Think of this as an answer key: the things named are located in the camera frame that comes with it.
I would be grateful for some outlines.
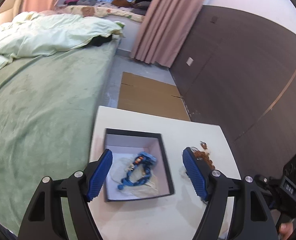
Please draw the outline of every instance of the green bed sheet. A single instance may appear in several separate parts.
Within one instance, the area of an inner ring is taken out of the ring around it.
[[[44,176],[67,178],[87,165],[117,43],[23,58],[0,71],[0,223],[16,235]]]

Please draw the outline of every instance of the blue gripper pad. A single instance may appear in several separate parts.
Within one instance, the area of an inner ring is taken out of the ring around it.
[[[192,185],[195,188],[197,196],[205,200],[208,197],[208,192],[206,190],[206,181],[196,164],[195,156],[192,155],[193,153],[191,150],[184,149],[183,163],[186,168],[187,174],[192,182]]]
[[[110,167],[112,165],[112,151],[108,150],[104,157],[101,159],[98,164],[95,172],[91,176],[89,180],[87,199],[88,201],[93,200],[95,197],[99,195],[101,187],[108,175]]]

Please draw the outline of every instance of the brown wall panel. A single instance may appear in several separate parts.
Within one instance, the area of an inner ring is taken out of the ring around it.
[[[294,33],[214,6],[202,8],[170,69],[191,120],[222,128],[241,177],[280,177],[296,153],[296,76],[278,98],[295,70]]]
[[[216,23],[210,22],[213,17]],[[203,56],[192,57],[195,61],[189,67],[185,61],[190,50],[201,48],[202,55],[209,42],[187,39],[170,71],[191,120],[220,125],[231,144],[291,78],[296,68],[296,35],[260,16],[215,6],[202,8],[189,36],[198,30],[207,37],[219,35],[217,47],[207,61]]]
[[[223,37],[230,36],[237,31],[238,25],[233,17],[236,14],[235,11],[228,12],[222,7],[204,6],[198,14],[171,67],[171,73],[182,95],[186,94]],[[194,60],[190,67],[186,64],[188,57]]]

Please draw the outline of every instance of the floral bedding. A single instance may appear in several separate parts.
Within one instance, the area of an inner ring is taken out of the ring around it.
[[[117,7],[108,2],[98,2],[95,6],[64,5],[56,7],[56,11],[58,13],[78,14],[82,15],[83,17],[95,16],[99,18],[103,18],[108,15],[117,15],[127,17],[128,19],[133,20],[135,22],[142,23],[144,20],[144,15],[132,13],[132,9],[133,8]]]

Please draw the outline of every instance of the cardboard sheet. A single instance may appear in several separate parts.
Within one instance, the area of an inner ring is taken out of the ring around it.
[[[190,121],[176,86],[124,72],[118,108]]]

